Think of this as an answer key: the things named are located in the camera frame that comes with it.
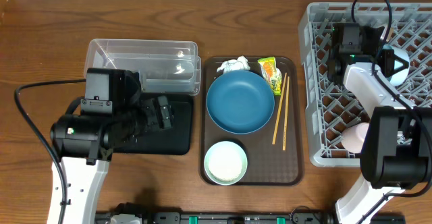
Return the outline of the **light blue small bowl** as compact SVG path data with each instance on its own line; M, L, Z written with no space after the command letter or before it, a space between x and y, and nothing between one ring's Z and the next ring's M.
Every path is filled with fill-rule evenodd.
M392 86L399 86L408 76L409 56L402 49L385 45L379 58L379 66L389 83Z

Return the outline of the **mint green bowl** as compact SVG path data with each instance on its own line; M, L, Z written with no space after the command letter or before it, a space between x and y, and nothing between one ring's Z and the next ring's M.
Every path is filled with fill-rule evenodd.
M208 149L203 164L205 173L212 182L230 186L239 182L246 174L248 158L239 144L221 141Z

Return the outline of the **dark blue plate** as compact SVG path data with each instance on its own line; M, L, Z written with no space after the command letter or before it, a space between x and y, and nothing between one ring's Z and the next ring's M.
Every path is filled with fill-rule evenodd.
M250 71L219 76L209 87L206 108L212 121L233 134L250 134L273 116L275 98L265 79Z

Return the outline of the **pink white cup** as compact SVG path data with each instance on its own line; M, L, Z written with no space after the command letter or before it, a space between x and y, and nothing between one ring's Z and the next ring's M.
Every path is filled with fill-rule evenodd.
M346 128L342 134L342 146L349 152L360 153L365 141L369 123L359 123Z

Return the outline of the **white tissue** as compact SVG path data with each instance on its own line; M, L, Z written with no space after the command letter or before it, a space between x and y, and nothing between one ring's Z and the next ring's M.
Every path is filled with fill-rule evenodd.
M238 70L244 70L244 71L250 70L248 60L247 58L245 58L245 56L240 56L237 59L230 59L224 61L221 64L221 66L217 68L217 72L222 72L223 74L226 74L228 72L238 71Z

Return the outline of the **wooden chopstick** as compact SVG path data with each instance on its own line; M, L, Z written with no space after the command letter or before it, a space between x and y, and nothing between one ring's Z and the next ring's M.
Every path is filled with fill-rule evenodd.
M276 121L275 121L274 132L273 132L272 145L275 145L276 139L277 139L277 131L278 131L278 127L279 127L279 118L281 115L281 108L282 108L282 102L284 99L284 92L285 92L287 77L288 77L288 75L287 75L287 73L285 73L284 77L283 77L282 87L281 87L281 95L279 97L279 104L278 104L277 117L276 117Z
M289 91L290 91L290 77L287 76L287 81L286 81L286 100L285 100L285 111L284 111L284 125L283 125L283 146L282 146L283 151L286 150L286 141L287 141Z

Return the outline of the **yellow snack wrapper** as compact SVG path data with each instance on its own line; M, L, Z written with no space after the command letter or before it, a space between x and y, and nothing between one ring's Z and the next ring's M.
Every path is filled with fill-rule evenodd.
M280 95L282 75L280 70L276 66L276 58L274 57L260 58L258 60L258 63L260 65L261 73L264 79L266 80L266 82L270 85L274 95L276 96Z

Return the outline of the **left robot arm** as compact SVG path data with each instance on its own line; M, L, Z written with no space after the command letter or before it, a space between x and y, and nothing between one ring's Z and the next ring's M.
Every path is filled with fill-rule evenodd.
M91 67L86 91L51 127L53 163L49 223L93 223L113 151L173 126L166 96L143 99L137 72Z

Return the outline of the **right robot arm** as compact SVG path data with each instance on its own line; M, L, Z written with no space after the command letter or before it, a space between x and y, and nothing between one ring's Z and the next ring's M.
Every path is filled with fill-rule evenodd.
M370 122L360 151L361 174L335 204L338 223L370 223L393 197L431 187L431 109L396 90L409 72L406 51L387 45L387 28L336 23L328 78L360 102Z

